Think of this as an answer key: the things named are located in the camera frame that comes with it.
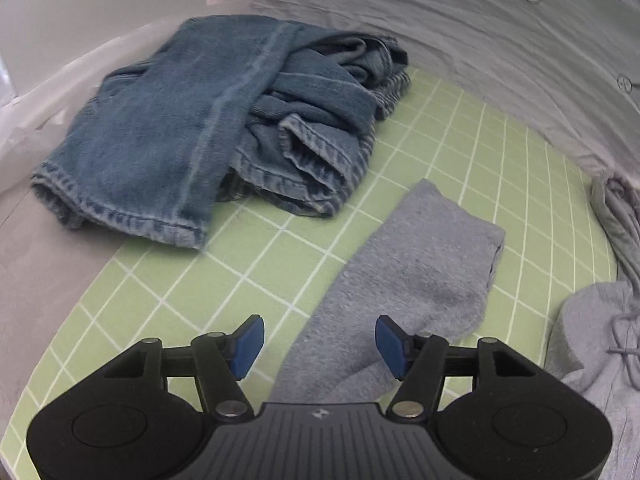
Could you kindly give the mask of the blue plaid shirt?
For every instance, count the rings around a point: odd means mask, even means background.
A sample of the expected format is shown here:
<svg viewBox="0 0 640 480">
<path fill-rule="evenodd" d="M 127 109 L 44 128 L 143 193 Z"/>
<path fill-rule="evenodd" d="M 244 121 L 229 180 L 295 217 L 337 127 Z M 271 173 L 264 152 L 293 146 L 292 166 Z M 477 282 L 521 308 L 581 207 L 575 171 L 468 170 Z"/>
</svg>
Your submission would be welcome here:
<svg viewBox="0 0 640 480">
<path fill-rule="evenodd" d="M 375 127 L 410 86 L 401 73 L 376 88 L 283 74 L 250 108 L 217 200 L 256 195 L 291 214 L 331 218 L 360 185 Z"/>
</svg>

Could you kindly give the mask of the white plastic bag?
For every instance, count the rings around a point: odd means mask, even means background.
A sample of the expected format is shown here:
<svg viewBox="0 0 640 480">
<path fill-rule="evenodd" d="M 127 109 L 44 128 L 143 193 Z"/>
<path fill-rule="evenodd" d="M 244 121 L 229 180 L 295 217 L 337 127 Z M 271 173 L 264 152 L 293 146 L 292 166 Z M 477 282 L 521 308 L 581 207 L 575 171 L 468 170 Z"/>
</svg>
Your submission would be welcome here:
<svg viewBox="0 0 640 480">
<path fill-rule="evenodd" d="M 116 68 L 148 58 L 189 17 L 178 14 L 145 24 L 75 58 L 29 92 L 1 109 L 1 147 L 17 128 L 41 125 L 74 99 L 88 99 L 101 80 Z"/>
</svg>

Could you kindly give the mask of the grey hoodie sweatshirt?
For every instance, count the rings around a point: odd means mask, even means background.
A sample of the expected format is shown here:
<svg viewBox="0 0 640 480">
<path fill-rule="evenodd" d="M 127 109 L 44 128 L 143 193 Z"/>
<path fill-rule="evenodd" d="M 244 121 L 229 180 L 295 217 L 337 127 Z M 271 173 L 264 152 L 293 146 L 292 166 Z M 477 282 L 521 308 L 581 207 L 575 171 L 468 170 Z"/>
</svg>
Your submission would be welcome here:
<svg viewBox="0 0 640 480">
<path fill-rule="evenodd" d="M 544 367 L 606 415 L 607 479 L 639 474 L 639 194 L 626 179 L 591 185 L 618 277 L 575 292 L 552 328 Z M 288 403 L 373 401 L 393 376 L 374 324 L 458 341 L 483 322 L 504 232 L 468 214 L 428 181 L 417 184 L 344 266 L 286 355 L 270 398 Z"/>
</svg>

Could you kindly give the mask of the light grey printed bedsheet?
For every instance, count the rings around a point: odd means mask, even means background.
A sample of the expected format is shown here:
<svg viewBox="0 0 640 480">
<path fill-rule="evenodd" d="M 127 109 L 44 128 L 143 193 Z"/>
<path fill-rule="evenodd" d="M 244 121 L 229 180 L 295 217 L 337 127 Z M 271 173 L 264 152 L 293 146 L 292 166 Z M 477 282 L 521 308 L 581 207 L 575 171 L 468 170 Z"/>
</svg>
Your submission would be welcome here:
<svg viewBox="0 0 640 480">
<path fill-rule="evenodd" d="M 244 1 L 387 32 L 413 65 L 536 129 L 582 169 L 639 177 L 639 0 Z"/>
</svg>

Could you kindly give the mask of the blue denim jeans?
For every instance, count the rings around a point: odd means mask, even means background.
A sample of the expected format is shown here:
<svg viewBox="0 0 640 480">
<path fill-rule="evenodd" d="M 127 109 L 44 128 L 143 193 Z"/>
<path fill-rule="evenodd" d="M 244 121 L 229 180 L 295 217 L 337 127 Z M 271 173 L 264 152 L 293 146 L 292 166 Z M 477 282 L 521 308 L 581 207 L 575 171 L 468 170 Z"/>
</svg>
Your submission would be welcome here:
<svg viewBox="0 0 640 480">
<path fill-rule="evenodd" d="M 392 37 L 261 15 L 191 18 L 103 79 L 30 185 L 66 228 L 91 222 L 202 249 L 250 108 L 279 76 L 372 90 L 407 67 Z"/>
</svg>

